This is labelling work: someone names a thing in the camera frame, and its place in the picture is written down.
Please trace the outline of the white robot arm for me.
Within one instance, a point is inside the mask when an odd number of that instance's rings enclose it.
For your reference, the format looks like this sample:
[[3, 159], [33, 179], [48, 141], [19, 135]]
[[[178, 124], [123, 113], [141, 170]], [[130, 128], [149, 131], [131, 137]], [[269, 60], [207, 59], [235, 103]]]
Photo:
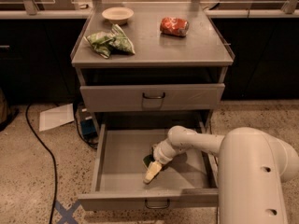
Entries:
[[282, 184], [299, 172], [291, 145], [248, 127], [214, 135], [174, 126], [153, 148], [144, 182], [190, 148], [218, 158], [220, 224], [288, 224]]

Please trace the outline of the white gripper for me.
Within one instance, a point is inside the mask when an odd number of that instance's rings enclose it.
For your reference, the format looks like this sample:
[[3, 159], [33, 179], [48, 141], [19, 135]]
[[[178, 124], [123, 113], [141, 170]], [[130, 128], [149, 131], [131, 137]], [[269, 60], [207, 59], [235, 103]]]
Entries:
[[149, 184], [154, 177], [161, 172], [163, 165], [168, 164], [177, 156], [177, 154], [178, 152], [168, 139], [154, 145], [153, 158], [156, 161], [151, 161], [146, 164], [147, 172], [143, 179], [144, 183]]

